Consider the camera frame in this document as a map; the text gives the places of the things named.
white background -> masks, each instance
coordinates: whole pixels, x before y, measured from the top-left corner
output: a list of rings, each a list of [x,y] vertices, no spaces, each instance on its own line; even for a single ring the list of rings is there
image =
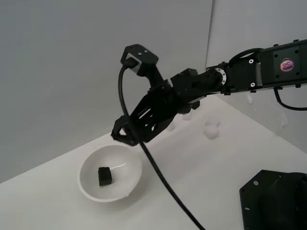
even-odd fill
[[[124,47],[205,68],[212,0],[1,0],[0,183],[111,131]],[[125,75],[129,108],[149,89]]]
[[[249,48],[267,48],[295,39],[307,39],[305,0],[215,0],[213,1],[207,66],[228,62]],[[273,90],[236,93],[220,98],[253,118],[293,145],[307,152],[307,112],[290,111],[276,101]],[[291,106],[307,107],[307,87],[280,91]],[[282,121],[288,125],[281,129]]]

metal ring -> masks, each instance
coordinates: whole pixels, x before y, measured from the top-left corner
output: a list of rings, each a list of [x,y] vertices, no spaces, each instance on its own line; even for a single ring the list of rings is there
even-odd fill
[[[227,80],[227,76],[226,76],[225,71],[223,69],[220,69],[220,68],[215,68],[215,70],[222,75],[222,85],[225,85],[226,80]]]

robotic arm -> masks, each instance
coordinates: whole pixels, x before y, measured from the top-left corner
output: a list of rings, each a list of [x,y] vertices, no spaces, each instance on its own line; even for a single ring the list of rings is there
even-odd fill
[[[295,108],[282,103],[278,90],[285,86],[301,87],[307,83],[307,40],[295,40],[286,45],[274,45],[267,49],[254,48],[234,56],[228,63],[208,67],[202,74],[195,69],[185,71],[168,80],[163,80],[156,64],[158,57],[141,45],[125,48],[121,63],[132,58],[132,69],[138,76],[150,82],[148,93],[141,99],[130,115],[140,140],[149,142],[168,127],[175,115],[196,109],[199,100],[207,95],[235,92],[251,92],[274,89],[277,101],[288,109]],[[126,135],[120,134],[123,129]],[[125,116],[116,120],[111,136],[113,139],[135,146],[139,143],[132,134]]]

black mounting plate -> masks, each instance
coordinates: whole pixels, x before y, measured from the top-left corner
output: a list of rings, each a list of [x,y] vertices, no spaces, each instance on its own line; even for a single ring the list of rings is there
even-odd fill
[[[240,189],[242,217],[245,230],[265,230],[261,221],[259,199],[261,195],[284,174],[287,173],[261,170]]]

white bowl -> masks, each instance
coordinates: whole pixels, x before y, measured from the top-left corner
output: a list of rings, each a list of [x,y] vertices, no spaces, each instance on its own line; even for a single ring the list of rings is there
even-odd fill
[[[112,184],[99,186],[99,167],[110,168]],[[132,149],[122,145],[104,146],[82,164],[78,173],[78,186],[93,201],[111,202],[129,196],[139,182],[141,173],[142,161]]]

